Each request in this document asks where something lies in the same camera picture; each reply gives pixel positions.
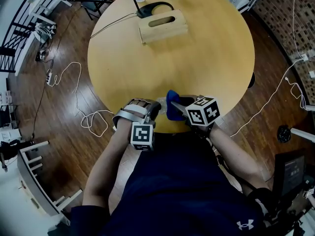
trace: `hand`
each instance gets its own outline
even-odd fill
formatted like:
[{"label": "hand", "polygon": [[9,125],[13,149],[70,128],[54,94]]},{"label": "hand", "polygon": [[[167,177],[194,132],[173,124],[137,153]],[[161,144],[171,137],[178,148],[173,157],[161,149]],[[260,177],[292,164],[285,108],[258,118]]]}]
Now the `hand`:
[{"label": "hand", "polygon": [[[141,107],[144,107],[147,103],[145,101],[140,100],[134,100],[130,102],[130,104],[139,105]],[[135,111],[125,110],[126,112],[132,113],[136,116],[139,116],[143,118],[143,114],[140,114]],[[117,130],[115,132],[115,137],[118,137],[118,139],[122,139],[123,141],[127,140],[130,142],[130,136],[131,136],[131,128],[132,128],[132,121],[125,119],[123,117],[120,117],[117,122]]]}]

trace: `blue cloth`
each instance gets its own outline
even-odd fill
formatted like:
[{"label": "blue cloth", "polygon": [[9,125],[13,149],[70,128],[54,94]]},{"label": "blue cloth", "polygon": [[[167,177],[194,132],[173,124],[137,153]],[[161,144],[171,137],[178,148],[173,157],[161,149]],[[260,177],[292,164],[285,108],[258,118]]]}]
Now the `blue cloth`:
[{"label": "blue cloth", "polygon": [[167,104],[167,112],[166,116],[169,120],[186,120],[185,117],[181,115],[180,112],[176,110],[176,108],[171,104],[171,101],[181,103],[179,95],[177,92],[170,90],[166,96],[166,104]]},{"label": "blue cloth", "polygon": [[96,206],[71,212],[73,236],[237,236],[262,228],[259,204],[230,185],[209,143],[192,132],[156,134],[155,151],[141,153],[110,217]]}]

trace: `wooden floor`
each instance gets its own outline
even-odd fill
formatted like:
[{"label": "wooden floor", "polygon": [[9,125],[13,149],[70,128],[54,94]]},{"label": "wooden floor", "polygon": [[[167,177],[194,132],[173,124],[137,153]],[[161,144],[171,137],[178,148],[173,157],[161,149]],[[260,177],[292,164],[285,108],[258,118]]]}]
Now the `wooden floor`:
[{"label": "wooden floor", "polygon": [[[62,32],[78,8],[78,4],[72,8],[60,4],[53,12],[52,18],[57,22],[58,30],[46,60],[51,59],[54,55]],[[283,72],[288,67],[277,46],[259,23],[250,14],[244,14],[244,18],[252,32],[255,46],[256,82],[251,89],[247,90],[237,106],[224,116],[221,128],[228,134],[235,133],[253,114],[259,111],[276,89]],[[87,67],[89,37],[95,23],[96,20],[91,21],[83,9],[76,12],[62,37],[53,66],[53,73],[60,75],[70,62],[76,61],[82,64],[77,95],[79,108],[86,114],[106,109],[93,89]],[[14,75],[10,75],[9,77],[14,103],[19,105],[17,109],[19,127],[26,140],[30,139],[32,135],[35,111],[50,65],[50,62],[34,61],[38,46],[37,42],[33,43],[19,76],[16,78]],[[103,115],[109,123],[109,129],[101,138],[93,136],[87,129],[80,126],[82,115],[76,109],[74,94],[71,94],[76,86],[78,75],[79,66],[74,64],[64,73],[58,86],[45,88],[36,122],[35,141],[48,140],[50,142],[49,146],[36,152],[43,156],[44,165],[43,169],[37,172],[38,179],[54,200],[62,195],[72,195],[79,188],[84,189],[92,166],[113,134],[111,114]],[[288,78],[292,82],[295,81],[291,72],[288,73]],[[93,131],[99,134],[106,128],[106,125],[99,117],[95,119]],[[299,108],[299,100],[294,99],[290,94],[290,87],[286,81],[282,83],[279,91],[262,113],[233,137],[257,160],[265,179],[273,174],[274,156],[277,153],[305,148],[308,160],[314,161],[314,150],[309,141],[294,135],[286,144],[280,144],[277,141],[277,129],[284,124],[289,127],[299,126],[305,131],[311,130],[313,126],[312,118]],[[132,172],[138,156],[139,152],[131,149],[125,153],[114,190],[110,196],[111,210],[119,202],[125,182]]]}]

